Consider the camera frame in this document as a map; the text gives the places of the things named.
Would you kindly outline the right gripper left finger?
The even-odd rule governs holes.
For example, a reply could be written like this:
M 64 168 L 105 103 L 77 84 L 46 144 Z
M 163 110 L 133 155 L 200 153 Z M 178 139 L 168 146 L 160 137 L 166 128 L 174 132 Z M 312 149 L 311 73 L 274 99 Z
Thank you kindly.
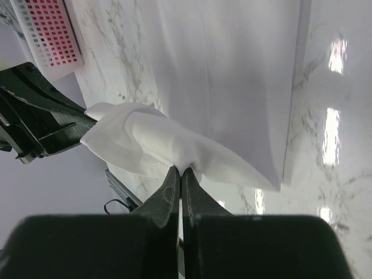
M 2 278 L 177 278 L 179 172 L 129 214 L 23 219 L 1 252 Z

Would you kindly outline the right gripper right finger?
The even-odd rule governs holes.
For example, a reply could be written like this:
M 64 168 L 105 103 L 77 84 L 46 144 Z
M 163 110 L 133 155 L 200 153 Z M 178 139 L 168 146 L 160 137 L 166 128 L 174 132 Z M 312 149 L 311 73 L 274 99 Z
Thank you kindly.
M 187 278 L 351 278 L 335 232 L 307 215 L 234 215 L 181 179 Z

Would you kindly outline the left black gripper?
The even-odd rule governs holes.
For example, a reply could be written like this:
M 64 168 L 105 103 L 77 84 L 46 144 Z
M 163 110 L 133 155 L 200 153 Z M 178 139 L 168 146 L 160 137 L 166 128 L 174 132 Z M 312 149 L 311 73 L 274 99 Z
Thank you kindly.
M 43 110 L 79 121 L 63 124 L 42 136 Z M 33 63 L 1 70 L 1 150 L 16 151 L 16 159 L 22 163 L 29 164 L 80 145 L 94 121 L 84 114 L 84 108 L 57 90 Z

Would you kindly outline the white t shirt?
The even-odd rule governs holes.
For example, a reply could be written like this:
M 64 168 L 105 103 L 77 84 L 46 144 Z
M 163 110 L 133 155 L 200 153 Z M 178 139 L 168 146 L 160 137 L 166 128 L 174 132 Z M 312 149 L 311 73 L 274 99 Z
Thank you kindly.
M 303 1 L 103 1 L 119 59 L 81 142 L 120 169 L 279 191 Z

